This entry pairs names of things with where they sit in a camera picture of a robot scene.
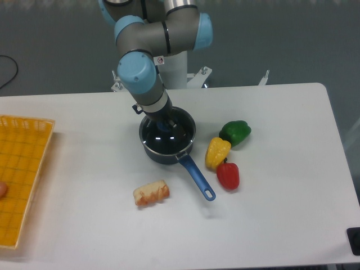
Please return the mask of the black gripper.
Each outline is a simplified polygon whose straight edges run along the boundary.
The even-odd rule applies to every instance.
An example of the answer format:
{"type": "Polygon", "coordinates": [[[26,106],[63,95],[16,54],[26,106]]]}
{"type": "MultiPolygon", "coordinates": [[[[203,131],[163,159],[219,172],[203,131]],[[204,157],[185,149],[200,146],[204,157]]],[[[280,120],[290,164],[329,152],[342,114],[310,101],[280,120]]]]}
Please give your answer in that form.
{"type": "Polygon", "coordinates": [[[170,137],[174,140],[183,140],[186,138],[186,131],[181,124],[172,120],[172,102],[170,98],[166,101],[159,101],[151,106],[142,106],[135,104],[132,106],[136,114],[144,113],[151,120],[156,122],[167,122],[167,127],[170,132],[170,137]]]}

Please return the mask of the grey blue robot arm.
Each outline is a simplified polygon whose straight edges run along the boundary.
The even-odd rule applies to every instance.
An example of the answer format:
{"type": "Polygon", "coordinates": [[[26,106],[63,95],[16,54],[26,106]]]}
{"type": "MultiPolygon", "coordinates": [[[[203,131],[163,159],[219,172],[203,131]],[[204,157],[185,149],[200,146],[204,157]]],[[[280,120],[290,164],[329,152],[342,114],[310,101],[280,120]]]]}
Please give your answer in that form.
{"type": "Polygon", "coordinates": [[[118,76],[137,106],[166,131],[186,134],[172,114],[172,102],[154,57],[173,56],[209,47],[210,16],[195,1],[99,1],[104,18],[114,25],[119,52],[118,76]]]}

